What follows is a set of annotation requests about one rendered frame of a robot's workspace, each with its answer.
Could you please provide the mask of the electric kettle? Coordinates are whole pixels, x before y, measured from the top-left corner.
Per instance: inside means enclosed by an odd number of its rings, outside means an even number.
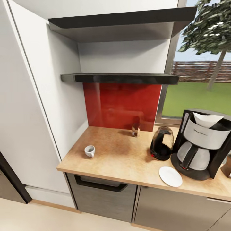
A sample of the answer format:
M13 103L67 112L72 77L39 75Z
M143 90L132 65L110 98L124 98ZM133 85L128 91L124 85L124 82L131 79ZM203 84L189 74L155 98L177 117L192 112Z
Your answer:
M150 153L152 157L158 160L167 161L171 154L174 145L174 135L172 129L168 126L161 126L154 134Z

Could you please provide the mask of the bottle of coffee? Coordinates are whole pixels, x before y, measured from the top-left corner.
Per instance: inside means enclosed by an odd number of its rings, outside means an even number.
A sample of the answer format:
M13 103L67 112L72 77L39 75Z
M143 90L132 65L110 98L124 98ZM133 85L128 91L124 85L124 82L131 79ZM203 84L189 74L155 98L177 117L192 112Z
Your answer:
M226 163L221 167L221 170L224 172L226 177L231 178L231 154L227 155L226 157Z

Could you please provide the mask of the coffee cup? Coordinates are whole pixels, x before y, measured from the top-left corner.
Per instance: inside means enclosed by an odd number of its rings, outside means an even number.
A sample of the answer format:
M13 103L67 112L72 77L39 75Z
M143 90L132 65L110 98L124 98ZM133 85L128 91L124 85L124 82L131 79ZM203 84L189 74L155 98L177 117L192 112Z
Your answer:
M94 157L95 147L92 145L87 146L84 151L86 155L88 155L89 157Z

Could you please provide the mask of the saucer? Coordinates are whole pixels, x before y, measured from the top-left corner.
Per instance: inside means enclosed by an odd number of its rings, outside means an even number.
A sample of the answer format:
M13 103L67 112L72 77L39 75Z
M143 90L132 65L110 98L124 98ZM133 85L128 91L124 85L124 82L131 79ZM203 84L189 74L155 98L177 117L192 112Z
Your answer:
M179 187L182 184L182 178L180 174L171 167L161 167L159 169L159 175L166 184L172 187Z

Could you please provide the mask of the paper coffee filter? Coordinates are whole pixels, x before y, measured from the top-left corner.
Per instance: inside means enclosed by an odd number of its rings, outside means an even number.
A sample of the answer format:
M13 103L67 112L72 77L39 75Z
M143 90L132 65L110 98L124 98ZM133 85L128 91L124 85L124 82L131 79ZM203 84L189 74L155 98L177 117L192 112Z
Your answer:
M216 124L223 116L218 115L200 115L198 113L193 113L196 124L205 128L210 128Z

